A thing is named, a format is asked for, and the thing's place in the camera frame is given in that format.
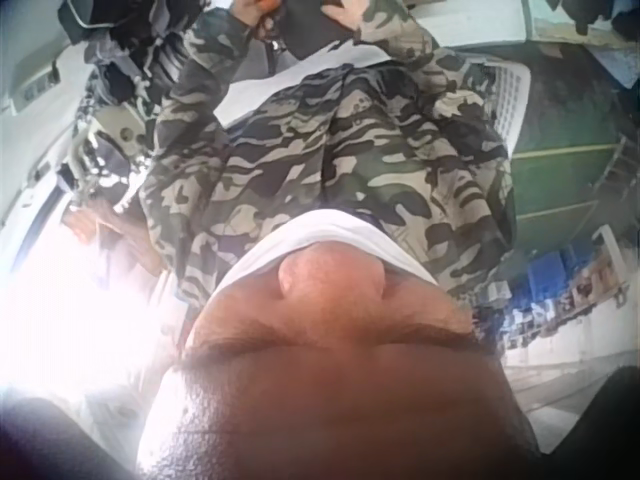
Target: white face mask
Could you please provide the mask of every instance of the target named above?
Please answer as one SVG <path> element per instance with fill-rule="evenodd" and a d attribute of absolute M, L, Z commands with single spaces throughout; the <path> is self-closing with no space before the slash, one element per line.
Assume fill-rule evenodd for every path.
<path fill-rule="evenodd" d="M 267 270 L 285 255 L 317 242 L 343 242 L 389 265 L 437 284 L 413 257 L 377 228 L 339 210 L 314 210 L 290 220 L 263 238 L 222 279 L 211 298 L 247 275 Z"/>

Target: nose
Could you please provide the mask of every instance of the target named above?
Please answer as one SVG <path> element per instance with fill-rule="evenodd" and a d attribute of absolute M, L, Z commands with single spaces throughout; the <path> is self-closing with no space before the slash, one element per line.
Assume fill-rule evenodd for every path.
<path fill-rule="evenodd" d="M 382 301 L 382 261 L 341 242 L 316 243 L 286 257 L 278 281 L 287 310 L 318 338 L 351 335 Z"/>

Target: person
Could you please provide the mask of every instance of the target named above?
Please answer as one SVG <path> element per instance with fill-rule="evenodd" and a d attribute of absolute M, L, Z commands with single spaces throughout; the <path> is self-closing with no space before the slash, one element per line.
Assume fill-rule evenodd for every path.
<path fill-rule="evenodd" d="M 396 0 L 323 11 L 391 61 L 214 111 L 278 0 L 201 15 L 141 198 L 200 310 L 138 453 L 147 478 L 525 478 L 539 456 L 473 294 L 514 241 L 488 69 Z"/>

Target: camouflage jacket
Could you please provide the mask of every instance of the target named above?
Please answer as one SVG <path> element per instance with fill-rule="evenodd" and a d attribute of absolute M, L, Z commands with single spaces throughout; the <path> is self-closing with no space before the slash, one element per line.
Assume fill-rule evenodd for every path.
<path fill-rule="evenodd" d="M 354 41 L 393 61 L 310 75 L 225 130 L 213 112 L 250 35 L 225 10 L 203 14 L 158 118 L 141 196 L 184 297 L 203 306 L 258 241 L 317 208 L 371 221 L 455 297 L 486 285 L 515 217 L 485 69 L 438 48 L 396 0 L 371 0 Z"/>

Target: camouflage pattern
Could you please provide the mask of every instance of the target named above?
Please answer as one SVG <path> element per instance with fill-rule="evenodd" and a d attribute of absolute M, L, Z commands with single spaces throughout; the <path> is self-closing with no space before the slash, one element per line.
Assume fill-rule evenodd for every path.
<path fill-rule="evenodd" d="M 371 0 L 355 41 L 393 61 L 310 75 L 225 131 L 213 112 L 250 34 L 225 10 L 203 14 L 158 119 L 141 195 L 184 297 L 202 307 L 257 242 L 317 208 L 372 222 L 461 300 L 486 285 L 515 216 L 485 69 L 438 48 L 396 0 Z"/>

